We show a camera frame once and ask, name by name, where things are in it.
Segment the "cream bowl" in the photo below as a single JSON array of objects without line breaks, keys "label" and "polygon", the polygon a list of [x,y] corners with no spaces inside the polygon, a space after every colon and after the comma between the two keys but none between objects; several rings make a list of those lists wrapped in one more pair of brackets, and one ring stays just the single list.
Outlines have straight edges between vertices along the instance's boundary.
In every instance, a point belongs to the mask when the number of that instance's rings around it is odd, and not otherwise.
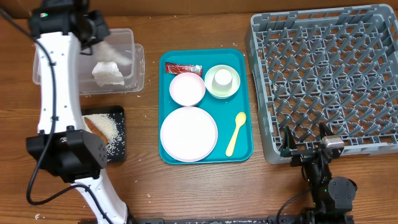
[{"label": "cream bowl", "polygon": [[[215,72],[217,72],[220,69],[227,69],[232,74],[232,86],[228,91],[216,91],[212,87],[213,77],[215,75]],[[206,72],[204,77],[204,82],[206,89],[210,92],[212,96],[218,99],[226,99],[229,98],[230,96],[233,96],[239,89],[240,76],[239,73],[233,67],[230,67],[228,65],[215,65]]]}]

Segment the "cream cup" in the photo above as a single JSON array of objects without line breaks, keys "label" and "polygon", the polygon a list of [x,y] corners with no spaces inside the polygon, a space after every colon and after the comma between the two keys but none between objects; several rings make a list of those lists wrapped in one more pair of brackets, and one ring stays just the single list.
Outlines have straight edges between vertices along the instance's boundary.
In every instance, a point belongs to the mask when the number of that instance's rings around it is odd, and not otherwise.
[{"label": "cream cup", "polygon": [[227,69],[215,72],[212,87],[216,91],[228,91],[232,86],[232,74]]}]

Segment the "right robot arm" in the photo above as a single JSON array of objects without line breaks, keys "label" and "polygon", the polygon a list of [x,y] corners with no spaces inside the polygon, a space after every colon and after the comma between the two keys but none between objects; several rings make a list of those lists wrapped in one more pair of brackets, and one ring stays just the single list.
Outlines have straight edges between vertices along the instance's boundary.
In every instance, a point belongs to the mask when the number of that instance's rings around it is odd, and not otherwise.
[{"label": "right robot arm", "polygon": [[[340,157],[344,149],[343,139],[334,134],[325,123],[319,124],[321,140],[317,147],[299,151],[289,127],[284,128],[284,140],[280,155],[289,157],[292,167],[300,167],[308,189],[297,194],[280,207],[276,222],[287,223],[354,223],[347,213],[353,209],[353,200],[358,186],[346,177],[333,177],[329,163]],[[292,218],[282,218],[283,209],[294,200],[310,193],[312,208],[304,208],[301,214]]]}]

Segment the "pink white bowl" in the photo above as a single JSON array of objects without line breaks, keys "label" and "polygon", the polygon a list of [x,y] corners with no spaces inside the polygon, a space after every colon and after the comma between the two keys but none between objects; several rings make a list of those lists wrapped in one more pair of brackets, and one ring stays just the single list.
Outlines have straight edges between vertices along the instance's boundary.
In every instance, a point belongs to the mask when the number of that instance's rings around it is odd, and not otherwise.
[{"label": "pink white bowl", "polygon": [[203,99],[205,92],[203,79],[190,72],[175,76],[169,86],[172,99],[181,106],[197,105]]}]

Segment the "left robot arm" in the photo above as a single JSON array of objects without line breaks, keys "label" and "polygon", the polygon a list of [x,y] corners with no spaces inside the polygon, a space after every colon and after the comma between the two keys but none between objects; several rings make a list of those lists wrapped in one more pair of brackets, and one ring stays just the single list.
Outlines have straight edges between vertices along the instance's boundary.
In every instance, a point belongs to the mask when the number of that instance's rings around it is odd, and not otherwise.
[{"label": "left robot arm", "polygon": [[39,54],[41,112],[38,134],[26,139],[40,169],[77,189],[98,223],[134,223],[106,173],[104,141],[85,131],[78,90],[80,52],[103,41],[109,29],[89,1],[43,1],[29,19]]}]

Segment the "pile of white rice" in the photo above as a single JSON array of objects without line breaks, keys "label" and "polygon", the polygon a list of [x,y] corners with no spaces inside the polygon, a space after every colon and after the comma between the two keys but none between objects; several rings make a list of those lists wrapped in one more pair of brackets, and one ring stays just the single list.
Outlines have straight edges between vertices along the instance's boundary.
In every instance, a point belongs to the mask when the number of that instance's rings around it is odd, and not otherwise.
[{"label": "pile of white rice", "polygon": [[[108,138],[108,144],[105,144],[106,151],[108,153],[108,159],[116,160],[117,157],[123,157],[125,155],[125,134],[124,134],[124,119],[117,121],[118,113],[116,114],[88,114],[82,116],[90,119],[95,126],[103,132]],[[85,124],[85,130],[90,132],[87,125]]]}]

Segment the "red snack wrapper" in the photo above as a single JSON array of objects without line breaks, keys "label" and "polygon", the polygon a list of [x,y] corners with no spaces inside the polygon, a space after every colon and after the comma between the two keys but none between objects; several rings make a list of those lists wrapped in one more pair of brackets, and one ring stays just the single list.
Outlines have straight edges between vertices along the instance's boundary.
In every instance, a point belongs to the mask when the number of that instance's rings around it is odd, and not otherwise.
[{"label": "red snack wrapper", "polygon": [[199,76],[203,74],[203,67],[201,65],[182,65],[177,63],[166,62],[165,72],[178,75],[181,73],[194,73]]}]

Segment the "white paper napkin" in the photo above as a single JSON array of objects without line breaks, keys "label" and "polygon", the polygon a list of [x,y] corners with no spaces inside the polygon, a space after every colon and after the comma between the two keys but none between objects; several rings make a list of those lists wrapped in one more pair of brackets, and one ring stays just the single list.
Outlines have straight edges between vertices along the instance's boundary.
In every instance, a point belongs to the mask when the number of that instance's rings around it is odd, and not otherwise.
[{"label": "white paper napkin", "polygon": [[120,65],[130,65],[132,60],[116,51],[109,43],[102,41],[94,45],[94,56],[99,62],[115,62]]}]

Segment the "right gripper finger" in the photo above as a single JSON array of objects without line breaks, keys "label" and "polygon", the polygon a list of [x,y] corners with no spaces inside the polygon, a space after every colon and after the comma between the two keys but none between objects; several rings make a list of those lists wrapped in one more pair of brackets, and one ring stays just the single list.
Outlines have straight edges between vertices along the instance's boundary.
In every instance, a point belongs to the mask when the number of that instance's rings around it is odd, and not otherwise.
[{"label": "right gripper finger", "polygon": [[282,151],[286,151],[286,150],[296,151],[297,150],[297,145],[295,143],[292,132],[288,126],[284,127],[284,140],[282,142],[281,149],[282,149]]},{"label": "right gripper finger", "polygon": [[320,130],[320,138],[324,138],[326,136],[334,136],[335,134],[331,131],[331,129],[328,128],[328,126],[324,123],[321,122],[319,124],[319,130]]}]

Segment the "large white plate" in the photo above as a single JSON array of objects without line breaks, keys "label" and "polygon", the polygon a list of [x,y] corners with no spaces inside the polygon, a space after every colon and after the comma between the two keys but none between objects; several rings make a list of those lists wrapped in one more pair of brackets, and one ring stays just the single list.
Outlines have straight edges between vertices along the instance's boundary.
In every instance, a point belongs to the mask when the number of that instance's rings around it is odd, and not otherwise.
[{"label": "large white plate", "polygon": [[160,127],[160,143],[165,152],[180,162],[197,162],[214,150],[218,127],[205,110],[186,106],[172,111]]}]

